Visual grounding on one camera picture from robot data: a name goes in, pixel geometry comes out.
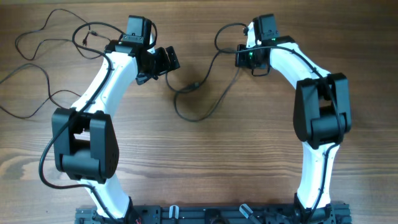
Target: power cord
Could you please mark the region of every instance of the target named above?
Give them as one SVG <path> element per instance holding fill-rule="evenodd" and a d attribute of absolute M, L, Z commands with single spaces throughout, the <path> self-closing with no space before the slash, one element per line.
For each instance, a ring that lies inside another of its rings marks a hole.
<path fill-rule="evenodd" d="M 31 58 L 28 58 L 27 56 L 25 56 L 25 55 L 22 53 L 22 51 L 20 50 L 20 48 L 19 48 L 19 42 L 22 40 L 22 38 L 25 37 L 25 36 L 27 36 L 27 35 L 29 35 L 29 34 L 33 34 L 33 33 L 40 32 L 40 31 L 44 30 L 45 27 L 47 26 L 47 23 L 48 23 L 48 21 L 49 21 L 51 15 L 52 15 L 55 11 L 65 11 L 65 12 L 68 12 L 68 13 L 74 15 L 75 17 L 79 18 L 79 19 L 80 19 L 81 21 L 83 21 L 85 24 L 87 23 L 87 21 L 85 21 L 84 19 L 82 19 L 80 16 L 76 15 L 75 13 L 73 13 L 73 12 L 67 10 L 67 9 L 54 9 L 53 11 L 51 11 L 51 13 L 49 14 L 49 16 L 47 17 L 47 19 L 46 19 L 46 21 L 45 21 L 43 27 L 41 27 L 41 28 L 38 29 L 38 30 L 32 30 L 32 31 L 28 31 L 28 32 L 22 33 L 22 34 L 18 35 L 18 37 L 15 39 L 15 48 L 16 48 L 16 50 L 18 51 L 18 53 L 21 55 L 21 57 L 23 57 L 23 58 L 26 59 L 26 60 L 30 60 L 30 61 L 35 60 L 36 55 L 37 55 L 37 52 L 38 52 L 40 46 L 41 46 L 44 42 L 46 42 L 46 41 L 66 41 L 66 42 L 71 42 L 71 43 L 72 43 L 72 40 L 70 40 L 70 39 L 45 39 L 45 40 L 42 40 L 42 41 L 37 45 L 36 50 L 35 50 L 35 52 L 34 52 L 34 54 L 33 54 L 33 56 L 32 56 Z M 107 37 L 105 37 L 105 36 L 103 36 L 103 35 L 100 35 L 99 33 L 97 33 L 97 32 L 95 32 L 95 31 L 91 30 L 91 26 L 88 26 L 88 32 L 87 32 L 86 37 L 83 39 L 83 45 L 87 45 L 87 38 L 88 38 L 88 35 L 89 35 L 89 34 L 91 34 L 91 35 L 93 35 L 93 36 L 101 37 L 101 38 L 104 38 L 104 39 L 107 39 L 107 40 L 111 41 L 111 39 L 109 39 L 109 38 L 107 38 Z M 87 56 L 83 55 L 83 53 L 81 52 L 81 50 L 80 50 L 78 47 L 76 47 L 76 49 L 77 49 L 77 51 L 79 52 L 79 54 L 80 54 L 82 57 L 84 57 L 84 58 L 87 58 L 87 59 L 96 59 L 96 58 L 100 57 L 100 55 L 99 55 L 99 56 L 95 56 L 95 57 L 87 57 Z M 28 115 L 28 116 L 19 116 L 19 115 L 16 115 L 16 114 L 14 114 L 14 113 L 11 113 L 11 112 L 8 111 L 7 109 L 5 109 L 5 107 L 3 107 L 3 106 L 0 105 L 0 109 L 2 109 L 2 110 L 3 110 L 4 112 L 6 112 L 7 114 L 9 114 L 9 115 L 11 115 L 11 116 L 13 116 L 13 117 L 15 117 L 15 118 L 27 119 L 27 118 L 33 117 L 33 116 L 39 111 L 39 109 L 41 109 L 41 107 L 43 107 L 43 105 L 44 105 L 48 100 L 50 100 L 50 101 L 51 101 L 53 104 L 55 104 L 56 106 L 58 106 L 58 107 L 60 107 L 60 108 L 64 108 L 64 107 L 62 107 L 61 105 L 59 105 L 59 104 L 52 98 L 53 95 L 55 95 L 55 94 L 57 94 L 57 93 L 60 93 L 60 92 L 62 92 L 62 91 L 66 91 L 66 92 L 73 93 L 73 94 L 75 94 L 76 96 L 80 96 L 79 94 L 77 94 L 77 93 L 75 93 L 75 92 L 73 92 L 73 91 L 71 91 L 71 90 L 59 90 L 59 91 L 56 91 L 56 92 L 53 93 L 53 94 L 50 94 L 50 81 L 49 81 L 49 75 L 47 74 L 47 72 L 46 72 L 42 67 L 40 67 L 40 66 L 38 66 L 38 65 L 35 65 L 35 64 L 33 64 L 33 63 L 26 63 L 26 64 L 23 64 L 23 65 L 21 65 L 20 67 L 16 68 L 16 69 L 15 69 L 14 71 L 12 71 L 6 78 L 2 79 L 2 80 L 0 81 L 0 84 L 2 84 L 4 81 L 6 81 L 6 80 L 7 80 L 8 78 L 10 78 L 11 76 L 13 76 L 15 73 L 17 73 L 18 71 L 20 71 L 20 70 L 22 70 L 22 69 L 24 69 L 24 68 L 26 68 L 26 67 L 36 67 L 36 68 L 39 68 L 39 69 L 43 72 L 43 74 L 46 76 L 46 79 L 47 79 L 47 89 L 48 89 L 49 97 L 48 97 L 48 98 L 47 98 L 47 99 L 46 99 L 46 100 L 45 100 L 45 101 L 44 101 L 44 102 L 31 114 L 31 115 Z"/>
<path fill-rule="evenodd" d="M 73 35 L 72 35 L 72 42 L 73 42 L 73 44 L 75 44 L 76 48 L 83 49 L 83 50 L 87 50 L 87 51 L 90 51 L 90 52 L 94 52 L 94 53 L 97 53 L 98 55 L 104 57 L 104 58 L 106 59 L 106 61 L 108 62 L 108 71 L 106 72 L 106 75 L 105 75 L 103 81 L 99 84 L 99 86 L 98 86 L 98 88 L 96 89 L 96 91 L 93 93 L 93 95 L 90 97 L 90 99 L 86 102 L 86 105 L 85 105 L 84 107 L 82 107 L 82 109 L 81 109 L 80 111 L 77 111 L 77 112 L 68 120 L 68 122 L 66 122 L 66 123 L 53 135 L 52 139 L 49 141 L 49 143 L 48 143 L 47 146 L 45 147 L 45 149 L 44 149 L 44 151 L 43 151 L 43 154 L 42 154 L 42 156 L 41 156 L 41 158 L 40 158 L 40 161 L 39 161 L 39 176 L 40 176 L 40 179 L 41 179 L 41 181 L 43 182 L 43 184 L 45 184 L 46 186 L 51 187 L 51 188 L 53 188 L 53 189 L 60 189 L 60 190 L 62 190 L 62 189 L 73 189 L 73 188 L 77 188 L 77 187 L 86 187 L 86 188 L 90 189 L 90 190 L 91 190 L 91 193 L 95 196 L 95 198 L 97 199 L 97 201 L 98 201 L 98 203 L 100 204 L 101 208 L 104 210 L 104 212 L 107 214 L 107 216 L 111 219 L 111 221 L 112 221 L 113 223 L 120 223 L 120 221 L 118 221 L 117 219 L 115 219 L 115 218 L 113 217 L 113 215 L 109 212 L 109 210 L 106 208 L 105 204 L 104 204 L 103 201 L 101 200 L 101 197 L 98 195 L 98 193 L 97 193 L 97 191 L 96 191 L 96 189 L 95 189 L 94 186 L 91 186 L 91 185 L 88 185 L 88 184 L 75 184 L 75 185 L 58 186 L 58 185 L 51 184 L 51 183 L 50 183 L 48 180 L 46 180 L 46 178 L 44 177 L 44 160 L 45 160 L 45 157 L 47 156 L 47 154 L 48 154 L 48 152 L 49 152 L 51 146 L 54 144 L 54 142 L 57 140 L 57 138 L 62 134 L 62 132 L 63 132 L 64 130 L 66 130 L 66 128 L 69 127 L 69 125 L 71 125 L 73 122 L 75 122 L 75 121 L 77 120 L 77 118 L 79 117 L 79 115 L 83 114 L 83 112 L 84 112 L 91 104 L 93 104 L 94 99 L 98 96 L 98 93 L 101 91 L 102 87 L 104 87 L 104 85 L 105 85 L 106 81 L 108 80 L 108 78 L 109 78 L 109 76 L 110 76 L 110 74 L 111 74 L 111 71 L 112 71 L 112 69 L 113 69 L 113 68 L 112 68 L 112 61 L 111 61 L 111 59 L 110 59 L 108 56 L 106 56 L 105 53 L 100 52 L 100 51 L 95 50 L 95 49 L 91 49 L 91 48 L 88 48 L 88 47 L 84 47 L 84 46 L 82 46 L 82 45 L 78 45 L 78 44 L 75 42 L 75 36 L 76 36 L 77 32 L 78 32 L 79 30 L 81 30 L 82 28 L 84 28 L 84 27 L 86 27 L 86 26 L 90 26 L 90 25 L 102 25 L 102 26 L 107 26 L 107 27 L 110 27 L 110 28 L 112 28 L 112 29 L 114 29 L 114 30 L 120 32 L 121 34 L 124 34 L 124 32 L 121 31 L 120 29 L 118 29 L 117 27 L 112 26 L 112 25 L 107 24 L 107 23 L 104 23 L 104 22 L 88 22 L 88 23 L 86 23 L 86 24 L 81 25 L 80 27 L 78 27 L 78 28 L 74 31 L 74 33 L 73 33 Z"/>
<path fill-rule="evenodd" d="M 189 121 L 189 122 L 198 122 L 198 121 L 203 121 L 204 119 L 209 118 L 209 117 L 216 111 L 216 109 L 217 109 L 217 107 L 220 105 L 222 99 L 226 96 L 227 92 L 231 89 L 231 87 L 232 87 L 232 86 L 235 84 L 235 82 L 236 82 L 236 78 L 237 78 L 237 76 L 238 76 L 239 69 L 237 70 L 237 72 L 236 72 L 236 74 L 235 74 L 235 77 L 231 80 L 231 82 L 229 83 L 229 85 L 227 86 L 227 88 L 224 90 L 224 92 L 221 94 L 221 96 L 218 98 L 218 100 L 216 101 L 216 103 L 208 110 L 208 112 L 207 112 L 205 115 L 203 115 L 203 116 L 200 117 L 200 118 L 197 118 L 197 119 L 187 118 L 187 117 L 185 117 L 184 115 L 182 115 L 181 112 L 178 110 L 178 106 L 177 106 L 177 98 L 178 98 L 178 96 L 179 96 L 180 94 L 191 93 L 191 92 L 193 92 L 193 91 L 199 89 L 199 87 L 201 87 L 201 86 L 206 82 L 207 78 L 208 78 L 209 75 L 210 75 L 211 68 L 212 68 L 213 63 L 214 63 L 214 61 L 216 60 L 217 56 L 219 56 L 221 53 L 224 53 L 224 54 L 237 54 L 237 53 L 238 53 L 238 52 L 233 51 L 233 50 L 220 49 L 220 48 L 218 47 L 218 45 L 217 45 L 218 36 L 221 34 L 221 32 L 222 32 L 223 30 L 225 30 L 226 28 L 232 27 L 232 26 L 243 26 L 243 27 L 244 27 L 244 28 L 243 28 L 244 34 L 245 34 L 245 35 L 248 34 L 248 30 L 249 30 L 249 29 L 248 29 L 248 26 L 247 26 L 246 24 L 244 24 L 244 23 L 241 23 L 241 22 L 235 22 L 235 23 L 232 23 L 232 24 L 227 24 L 227 25 L 223 26 L 223 27 L 217 32 L 217 34 L 216 34 L 216 36 L 215 36 L 215 39 L 214 39 L 214 43 L 215 43 L 215 47 L 216 47 L 216 49 L 217 49 L 217 53 L 216 53 L 216 55 L 213 57 L 213 59 L 211 60 L 209 69 L 208 69 L 208 71 L 207 71 L 207 74 L 205 75 L 205 77 L 204 77 L 204 79 L 203 79 L 202 81 L 200 81 L 200 82 L 195 82 L 195 83 L 193 83 L 193 84 L 190 84 L 190 85 L 186 86 L 185 88 L 182 88 L 182 89 L 180 89 L 180 90 L 176 90 L 175 88 L 173 88 L 173 87 L 170 85 L 169 79 L 168 79 L 168 76 L 167 76 L 167 73 L 166 73 L 166 76 L 165 76 L 166 84 L 167 84 L 167 86 L 168 86 L 172 91 L 175 92 L 174 98 L 173 98 L 174 110 L 175 110 L 175 112 L 177 113 L 177 115 L 178 115 L 180 118 L 184 119 L 185 121 Z M 271 67 L 268 66 L 267 73 L 265 73 L 265 74 L 262 74 L 262 75 L 255 75 L 255 74 L 253 74 L 253 73 L 254 73 L 254 70 L 252 70 L 251 74 L 252 74 L 252 76 L 254 76 L 254 77 L 263 77 L 263 76 L 268 75 L 269 72 L 270 72 L 270 70 L 271 70 Z"/>
<path fill-rule="evenodd" d="M 38 65 L 35 65 L 35 64 L 33 64 L 33 63 L 26 63 L 26 64 L 23 64 L 23 65 L 21 65 L 20 67 L 16 68 L 16 69 L 15 69 L 14 71 L 12 71 L 9 75 L 7 75 L 5 78 L 3 78 L 2 80 L 0 80 L 0 85 L 1 85 L 4 81 L 6 81 L 7 79 L 9 79 L 9 78 L 11 78 L 12 76 L 14 76 L 17 72 L 19 72 L 19 71 L 21 71 L 22 69 L 27 68 L 27 67 L 36 67 L 36 68 L 40 69 L 40 70 L 43 72 L 45 78 L 47 79 L 47 93 L 48 93 L 49 97 L 48 97 L 48 98 L 47 98 L 47 99 L 46 99 L 46 100 L 45 100 L 45 101 L 44 101 L 44 102 L 31 114 L 31 115 L 28 115 L 28 116 L 19 116 L 19 115 L 15 115 L 14 113 L 11 113 L 11 112 L 8 111 L 7 109 L 5 109 L 2 105 L 0 105 L 0 109 L 2 109 L 2 110 L 3 110 L 4 112 L 6 112 L 7 114 L 9 114 L 9 115 L 11 115 L 11 116 L 13 116 L 13 117 L 15 117 L 15 118 L 27 119 L 27 118 L 33 117 L 33 115 L 35 115 L 35 114 L 39 111 L 39 109 L 41 109 L 41 107 L 43 107 L 43 105 L 44 105 L 48 100 L 50 100 L 53 104 L 57 105 L 58 107 L 64 108 L 63 106 L 59 105 L 59 104 L 52 98 L 52 97 L 53 97 L 55 94 L 57 94 L 57 93 L 66 91 L 66 92 L 73 93 L 73 94 L 75 94 L 76 96 L 80 96 L 79 94 L 77 94 L 77 93 L 75 93 L 74 91 L 71 91 L 71 90 L 59 90 L 59 91 L 56 91 L 55 93 L 52 93 L 52 94 L 51 94 L 51 92 L 50 92 L 50 78 L 49 78 L 49 75 L 47 74 L 47 72 L 46 72 L 42 67 L 40 67 L 40 66 L 38 66 Z"/>
<path fill-rule="evenodd" d="M 28 31 L 28 32 L 25 32 L 25 33 L 23 33 L 23 34 L 20 34 L 20 35 L 15 39 L 15 48 L 16 48 L 16 50 L 18 51 L 18 53 L 19 53 L 24 59 L 30 60 L 30 61 L 31 61 L 31 60 L 34 60 L 35 57 L 36 57 L 37 51 L 39 50 L 40 46 L 41 46 L 44 42 L 46 42 L 46 41 L 66 41 L 66 42 L 72 42 L 72 40 L 70 40 L 70 39 L 45 39 L 45 40 L 42 40 L 42 41 L 38 44 L 38 46 L 37 46 L 37 48 L 36 48 L 36 51 L 35 51 L 33 57 L 31 57 L 31 58 L 26 57 L 26 56 L 22 53 L 22 51 L 19 49 L 19 42 L 21 41 L 21 39 L 22 39 L 23 37 L 25 37 L 26 35 L 28 35 L 28 34 L 33 34 L 33 33 L 40 32 L 40 31 L 44 30 L 45 27 L 47 26 L 47 23 L 48 23 L 48 21 L 49 21 L 51 15 L 52 15 L 55 11 L 65 11 L 65 12 L 69 12 L 70 14 L 76 16 L 76 17 L 79 18 L 81 21 L 83 21 L 85 24 L 87 24 L 87 21 L 85 21 L 83 18 L 81 18 L 80 16 L 76 15 L 75 13 L 73 13 L 73 12 L 71 12 L 71 11 L 69 11 L 69 10 L 66 10 L 66 9 L 54 9 L 53 11 L 51 11 L 51 13 L 49 14 L 49 16 L 48 16 L 47 19 L 45 20 L 45 23 L 44 23 L 44 25 L 43 25 L 42 28 L 40 28 L 40 29 L 38 29 L 38 30 L 32 30 L 32 31 Z M 91 26 L 88 26 L 88 33 L 87 33 L 86 37 L 83 39 L 83 45 L 87 45 L 88 34 L 92 34 L 92 35 L 94 35 L 94 36 L 102 37 L 102 38 L 104 38 L 104 39 L 108 39 L 109 41 L 111 41 L 109 38 L 107 38 L 107 37 L 105 37 L 105 36 L 102 36 L 102 35 L 99 35 L 99 34 L 98 34 L 97 32 L 95 32 L 95 31 L 92 31 L 92 30 L 91 30 Z M 80 51 L 80 49 L 79 49 L 78 47 L 76 47 L 76 49 L 77 49 L 77 51 L 79 52 L 79 54 L 80 54 L 82 57 L 84 57 L 84 58 L 87 58 L 87 59 L 96 59 L 96 58 L 100 57 L 100 55 L 99 55 L 99 56 L 95 56 L 95 57 L 87 57 L 87 56 L 83 55 L 83 53 Z"/>

